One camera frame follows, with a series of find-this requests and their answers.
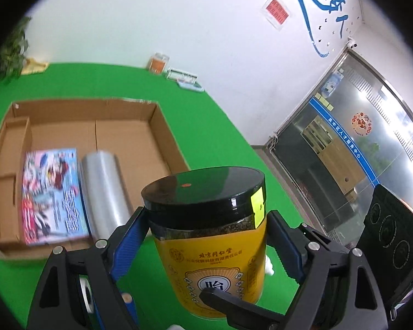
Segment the white handheld fan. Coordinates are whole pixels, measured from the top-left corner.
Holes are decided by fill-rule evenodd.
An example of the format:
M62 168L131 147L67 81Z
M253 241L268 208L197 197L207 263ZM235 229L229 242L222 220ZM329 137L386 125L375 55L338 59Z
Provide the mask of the white handheld fan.
M92 297L92 290L90 287L89 280L85 276L79 277L81 293L84 299L84 305L88 314L94 313L94 303Z

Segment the silver metal cup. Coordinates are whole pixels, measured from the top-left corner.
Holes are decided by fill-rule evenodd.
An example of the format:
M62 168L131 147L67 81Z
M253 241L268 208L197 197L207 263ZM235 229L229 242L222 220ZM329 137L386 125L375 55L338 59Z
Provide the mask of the silver metal cup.
M118 159L99 150L84 156L78 170L90 234L107 240L133 214Z

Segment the colourful comic book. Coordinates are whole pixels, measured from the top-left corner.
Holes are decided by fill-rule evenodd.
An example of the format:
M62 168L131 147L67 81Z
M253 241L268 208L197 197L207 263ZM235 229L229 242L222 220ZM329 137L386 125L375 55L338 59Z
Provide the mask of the colourful comic book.
M26 153L21 216L28 246L89 237L75 148Z

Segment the yellow label jar black lid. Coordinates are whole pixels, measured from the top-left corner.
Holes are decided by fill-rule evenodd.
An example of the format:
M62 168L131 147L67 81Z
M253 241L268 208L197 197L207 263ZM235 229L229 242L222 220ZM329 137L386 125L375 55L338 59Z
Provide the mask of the yellow label jar black lid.
M263 172L221 166L172 174L145 186L142 199L167 277L187 311L223 317L201 300L203 290L258 302L266 258Z

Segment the small white bottle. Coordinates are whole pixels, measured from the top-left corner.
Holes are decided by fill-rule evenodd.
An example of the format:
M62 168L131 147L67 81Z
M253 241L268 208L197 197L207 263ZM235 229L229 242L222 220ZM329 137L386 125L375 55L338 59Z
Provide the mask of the small white bottle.
M265 274L269 276L273 276L275 274L273 263L268 255L265 256Z

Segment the blue tape dispenser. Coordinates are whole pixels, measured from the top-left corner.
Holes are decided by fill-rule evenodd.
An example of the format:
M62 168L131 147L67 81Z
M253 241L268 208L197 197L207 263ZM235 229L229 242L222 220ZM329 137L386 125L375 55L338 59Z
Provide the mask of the blue tape dispenser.
M121 292L121 297L124 301L125 308L127 309L130 317L134 323L139 326L138 314L135 308L135 302L132 295L128 292ZM91 308L91 311L88 312L89 319L91 321L92 327L94 329L104 329L104 324L100 318L100 315L97 310L96 304Z

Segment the large flat cardboard box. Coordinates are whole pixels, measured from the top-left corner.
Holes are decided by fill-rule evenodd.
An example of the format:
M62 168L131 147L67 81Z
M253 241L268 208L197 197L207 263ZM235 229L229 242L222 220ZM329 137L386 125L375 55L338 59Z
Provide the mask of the large flat cardboard box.
M158 104L128 99L18 101L0 123L0 259L45 259L51 245L24 244L21 187L30 151L74 148L79 160L96 151L116 155L133 207L154 180L187 171Z

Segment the glass door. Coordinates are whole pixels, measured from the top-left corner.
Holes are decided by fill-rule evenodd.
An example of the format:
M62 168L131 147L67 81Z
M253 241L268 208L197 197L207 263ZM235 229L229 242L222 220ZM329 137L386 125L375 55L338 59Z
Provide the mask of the glass door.
M413 113L353 52L342 55L267 147L314 226L341 244L358 240L376 186L413 209Z

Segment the small white green box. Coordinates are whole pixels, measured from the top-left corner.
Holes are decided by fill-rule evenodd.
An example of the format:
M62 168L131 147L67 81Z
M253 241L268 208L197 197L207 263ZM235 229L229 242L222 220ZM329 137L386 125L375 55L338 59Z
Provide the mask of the small white green box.
M190 72L169 68L165 76L168 80L175 81L181 89L187 89L193 92L204 91L204 88L197 81L197 75Z

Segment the small orange box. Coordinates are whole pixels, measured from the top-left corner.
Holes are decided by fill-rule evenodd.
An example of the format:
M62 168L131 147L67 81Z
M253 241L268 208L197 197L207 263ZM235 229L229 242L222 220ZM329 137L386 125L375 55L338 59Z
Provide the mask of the small orange box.
M155 53L149 60L148 71L155 75L161 75L163 73L169 57L165 54Z

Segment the yellow packet near plant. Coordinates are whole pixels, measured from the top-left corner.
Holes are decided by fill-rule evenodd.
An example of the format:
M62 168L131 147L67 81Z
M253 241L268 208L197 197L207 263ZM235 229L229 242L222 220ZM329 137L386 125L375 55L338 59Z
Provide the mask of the yellow packet near plant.
M50 63L48 62L38 62L34 58L26 58L21 69L20 75L32 75L45 72Z

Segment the small potted green plant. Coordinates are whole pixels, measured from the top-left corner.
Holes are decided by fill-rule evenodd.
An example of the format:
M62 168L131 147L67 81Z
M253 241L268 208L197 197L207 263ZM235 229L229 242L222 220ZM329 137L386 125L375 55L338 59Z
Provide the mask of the small potted green plant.
M26 28L31 17L24 16L13 27L0 48L0 80L16 78L21 74L28 49Z

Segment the red wall notice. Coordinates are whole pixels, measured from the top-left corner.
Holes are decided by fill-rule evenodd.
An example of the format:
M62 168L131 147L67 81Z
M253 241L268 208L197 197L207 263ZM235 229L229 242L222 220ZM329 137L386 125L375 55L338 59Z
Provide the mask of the red wall notice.
M280 31L290 20L290 12L279 0L267 0L262 6L262 14L270 24Z

